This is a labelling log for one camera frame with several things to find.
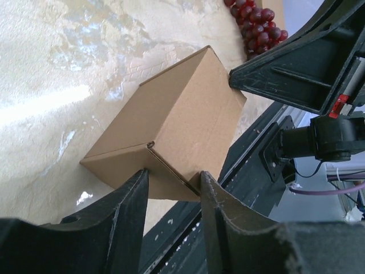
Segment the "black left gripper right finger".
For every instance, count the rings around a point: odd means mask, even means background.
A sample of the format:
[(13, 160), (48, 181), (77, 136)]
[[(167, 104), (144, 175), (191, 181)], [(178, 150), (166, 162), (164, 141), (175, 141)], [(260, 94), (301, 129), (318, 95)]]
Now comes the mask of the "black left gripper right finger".
[(364, 222), (277, 223), (200, 181), (208, 273), (364, 273)]

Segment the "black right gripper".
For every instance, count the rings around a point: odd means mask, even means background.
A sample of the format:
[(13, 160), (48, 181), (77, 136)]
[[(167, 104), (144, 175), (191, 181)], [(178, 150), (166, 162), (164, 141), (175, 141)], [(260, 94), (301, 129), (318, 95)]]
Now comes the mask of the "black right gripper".
[(324, 1), (322, 27), (230, 72), (229, 85), (332, 118), (364, 104), (364, 1)]

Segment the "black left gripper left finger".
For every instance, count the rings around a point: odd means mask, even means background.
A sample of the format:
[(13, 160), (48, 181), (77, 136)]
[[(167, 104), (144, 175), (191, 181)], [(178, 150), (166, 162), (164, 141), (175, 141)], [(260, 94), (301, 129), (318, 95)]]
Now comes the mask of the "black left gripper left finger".
[(1, 273), (137, 273), (148, 171), (59, 224), (1, 219)]

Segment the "brown cardboard box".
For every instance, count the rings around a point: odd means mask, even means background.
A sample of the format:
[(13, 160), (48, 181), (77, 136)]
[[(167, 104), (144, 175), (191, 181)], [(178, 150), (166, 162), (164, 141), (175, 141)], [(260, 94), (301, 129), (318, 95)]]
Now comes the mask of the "brown cardboard box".
[(141, 83), (81, 160), (103, 183), (119, 188), (149, 172), (149, 198), (197, 202), (200, 172), (218, 178), (246, 98), (232, 89), (206, 46)]

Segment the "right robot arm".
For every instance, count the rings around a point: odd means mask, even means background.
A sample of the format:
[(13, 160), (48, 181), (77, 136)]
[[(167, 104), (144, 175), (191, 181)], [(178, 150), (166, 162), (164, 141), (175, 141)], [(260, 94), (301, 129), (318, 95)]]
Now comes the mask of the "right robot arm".
[(273, 182), (294, 158), (348, 161), (364, 151), (364, 2), (324, 1), (294, 35), (278, 28), (270, 9), (237, 1), (248, 61), (229, 74), (231, 88), (315, 116), (307, 127), (285, 119), (269, 128), (259, 153)]

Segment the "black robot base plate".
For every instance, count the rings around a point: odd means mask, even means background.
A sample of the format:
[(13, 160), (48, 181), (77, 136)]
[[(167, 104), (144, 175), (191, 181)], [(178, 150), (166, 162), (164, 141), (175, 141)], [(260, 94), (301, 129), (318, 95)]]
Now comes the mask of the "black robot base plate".
[[(249, 207), (268, 216), (286, 184), (295, 179), (291, 161), (273, 183), (259, 153), (288, 120), (298, 126), (305, 112), (274, 102), (229, 149), (218, 183)], [(207, 273), (201, 206), (176, 203), (143, 237), (139, 273)]]

